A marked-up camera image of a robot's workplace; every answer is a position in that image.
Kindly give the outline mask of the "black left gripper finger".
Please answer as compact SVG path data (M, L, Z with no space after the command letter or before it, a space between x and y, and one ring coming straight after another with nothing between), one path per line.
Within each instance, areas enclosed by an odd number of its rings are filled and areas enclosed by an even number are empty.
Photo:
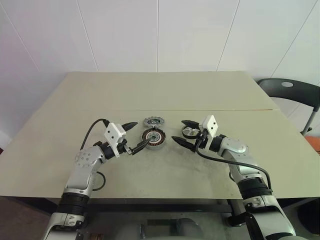
M149 144L149 142L150 142L149 139L145 139L145 140L139 142L136 147L130 148L131 154L132 155L137 154L138 152L143 150Z
M125 123L122 125L122 128L125 130L125 131L129 131L131 130L133 127L135 127L136 125L138 124L138 122L128 122L128 123Z

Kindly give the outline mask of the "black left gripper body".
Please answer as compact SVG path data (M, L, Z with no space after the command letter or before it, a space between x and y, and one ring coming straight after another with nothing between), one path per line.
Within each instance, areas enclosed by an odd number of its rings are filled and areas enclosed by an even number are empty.
M127 146L127 140L123 139L121 143L117 145L117 151L119 154L127 153L128 155L131 155L133 152L129 146Z

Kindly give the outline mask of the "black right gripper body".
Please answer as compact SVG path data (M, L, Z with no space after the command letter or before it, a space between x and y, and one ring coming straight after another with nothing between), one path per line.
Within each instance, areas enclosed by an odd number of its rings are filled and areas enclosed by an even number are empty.
M200 131L196 136L196 141L194 144L194 150L205 149L208 143L208 130L204 129Z

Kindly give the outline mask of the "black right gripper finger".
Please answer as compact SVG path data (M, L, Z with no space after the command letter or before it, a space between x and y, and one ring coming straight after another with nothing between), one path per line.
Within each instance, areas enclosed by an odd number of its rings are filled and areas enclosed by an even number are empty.
M191 128L191 129L199 129L199 123L192 120L182 120L181 121L185 126Z
M178 145L194 152L195 151L195 145L191 142L187 141L186 139L178 136L172 136L171 137Z

